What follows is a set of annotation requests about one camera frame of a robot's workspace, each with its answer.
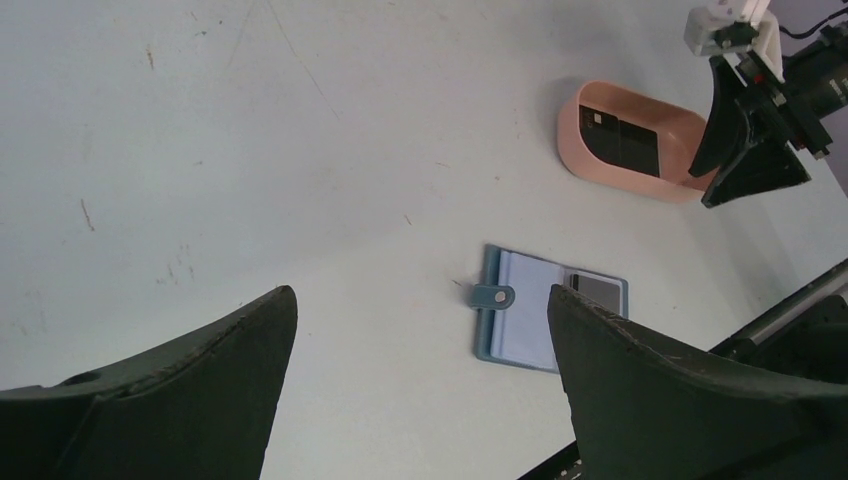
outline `robotic arm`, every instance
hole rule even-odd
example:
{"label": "robotic arm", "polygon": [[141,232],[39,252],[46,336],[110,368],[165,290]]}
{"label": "robotic arm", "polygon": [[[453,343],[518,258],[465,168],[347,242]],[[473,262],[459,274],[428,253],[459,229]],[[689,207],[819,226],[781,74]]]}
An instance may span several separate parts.
{"label": "robotic arm", "polygon": [[708,208],[809,181],[796,152],[826,157],[833,140],[821,119],[848,104],[848,22],[822,28],[818,40],[784,57],[769,2],[713,0],[686,24],[684,39],[710,57],[715,84],[689,170],[701,177],[717,169],[702,200]]}

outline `tabletop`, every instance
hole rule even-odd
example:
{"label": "tabletop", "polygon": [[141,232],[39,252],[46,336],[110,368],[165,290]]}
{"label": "tabletop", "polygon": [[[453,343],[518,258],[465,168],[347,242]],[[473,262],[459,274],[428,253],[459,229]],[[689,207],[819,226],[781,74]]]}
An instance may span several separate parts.
{"label": "tabletop", "polygon": [[701,348],[848,256],[824,162],[707,210],[559,161],[589,79],[708,114],[697,3],[4,2],[0,388],[288,284],[263,478],[518,477],[574,434],[556,375],[472,354],[485,244],[625,278],[634,321]]}

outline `black cable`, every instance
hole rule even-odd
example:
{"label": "black cable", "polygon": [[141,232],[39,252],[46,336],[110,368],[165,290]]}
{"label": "black cable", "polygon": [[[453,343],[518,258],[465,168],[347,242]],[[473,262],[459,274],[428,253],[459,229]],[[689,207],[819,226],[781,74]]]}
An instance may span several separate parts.
{"label": "black cable", "polygon": [[803,40],[805,38],[810,38],[813,35],[815,35],[816,32],[818,32],[819,29],[821,29],[821,27],[824,26],[824,24],[826,24],[827,22],[839,17],[840,15],[845,15],[846,13],[848,13],[848,8],[843,8],[842,10],[837,11],[836,13],[830,15],[829,17],[825,18],[821,22],[817,23],[813,28],[807,30],[804,33],[792,33],[789,30],[787,30],[786,27],[784,27],[783,25],[780,26],[780,32],[783,33],[784,35],[787,35],[791,38],[794,38],[795,40]]}

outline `pink container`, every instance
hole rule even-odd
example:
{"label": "pink container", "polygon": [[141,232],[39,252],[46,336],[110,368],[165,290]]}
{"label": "pink container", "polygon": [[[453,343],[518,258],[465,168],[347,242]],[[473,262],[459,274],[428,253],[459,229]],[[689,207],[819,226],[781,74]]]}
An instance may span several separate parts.
{"label": "pink container", "polygon": [[[656,132],[660,176],[611,165],[595,157],[580,134],[580,105]],[[688,171],[706,126],[706,120],[695,112],[594,81],[583,85],[560,111],[557,144],[562,163],[580,178],[657,200],[682,203],[703,196],[715,176],[711,172],[694,178]]]}

